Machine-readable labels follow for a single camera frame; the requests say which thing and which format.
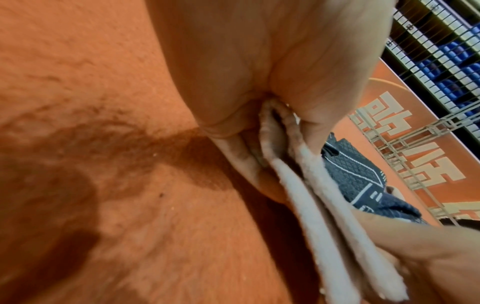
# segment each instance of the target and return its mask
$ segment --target skin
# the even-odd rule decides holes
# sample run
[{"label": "skin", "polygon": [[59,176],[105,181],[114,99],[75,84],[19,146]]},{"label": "skin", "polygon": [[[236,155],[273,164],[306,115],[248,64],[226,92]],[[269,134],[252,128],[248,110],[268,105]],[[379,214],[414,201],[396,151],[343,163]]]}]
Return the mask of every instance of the skin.
[{"label": "skin", "polygon": [[[283,189],[262,166],[258,113],[278,98],[319,152],[357,104],[388,36],[388,0],[146,0],[169,71],[198,125],[232,166],[271,199]],[[397,266],[413,303],[474,303],[480,238],[355,211]],[[365,286],[371,303],[382,302]]]}]

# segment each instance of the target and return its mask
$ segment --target palm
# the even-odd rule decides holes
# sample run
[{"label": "palm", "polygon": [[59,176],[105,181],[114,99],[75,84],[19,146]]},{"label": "palm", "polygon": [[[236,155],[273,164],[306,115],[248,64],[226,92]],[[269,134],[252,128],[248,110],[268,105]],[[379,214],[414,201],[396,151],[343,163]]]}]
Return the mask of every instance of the palm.
[{"label": "palm", "polygon": [[[255,129],[261,101],[269,96],[309,124],[309,145],[323,144],[321,137],[355,105],[378,60],[393,1],[147,4],[178,91],[239,169],[245,165],[233,158],[242,157],[241,149],[231,138]],[[226,149],[240,154],[229,157]]]}]

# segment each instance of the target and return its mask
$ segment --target orange banner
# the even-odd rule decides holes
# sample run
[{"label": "orange banner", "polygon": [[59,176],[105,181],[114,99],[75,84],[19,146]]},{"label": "orange banner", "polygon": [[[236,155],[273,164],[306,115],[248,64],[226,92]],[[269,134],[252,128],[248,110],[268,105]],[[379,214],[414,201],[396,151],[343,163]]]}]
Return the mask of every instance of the orange banner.
[{"label": "orange banner", "polygon": [[[382,61],[369,81],[359,108],[387,141],[438,119]],[[352,120],[368,130],[366,122],[358,117]],[[440,203],[449,205],[462,217],[480,219],[480,162],[453,134],[403,151],[400,156]],[[418,189],[415,178],[406,169],[401,166],[395,169],[428,207],[436,207],[425,191]]]}]

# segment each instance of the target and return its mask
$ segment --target hand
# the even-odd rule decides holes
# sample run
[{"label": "hand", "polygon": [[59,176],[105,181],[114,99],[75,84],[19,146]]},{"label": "hand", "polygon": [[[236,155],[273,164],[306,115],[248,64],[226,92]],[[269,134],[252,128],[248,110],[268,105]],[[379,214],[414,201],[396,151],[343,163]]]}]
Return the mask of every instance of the hand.
[{"label": "hand", "polygon": [[[402,222],[358,210],[356,218],[407,284],[409,303],[478,302],[480,232]],[[385,303],[372,292],[370,304]]]},{"label": "hand", "polygon": [[200,128],[263,194],[258,113],[279,98],[319,152],[358,102],[384,48],[394,0],[146,0],[173,81]]}]

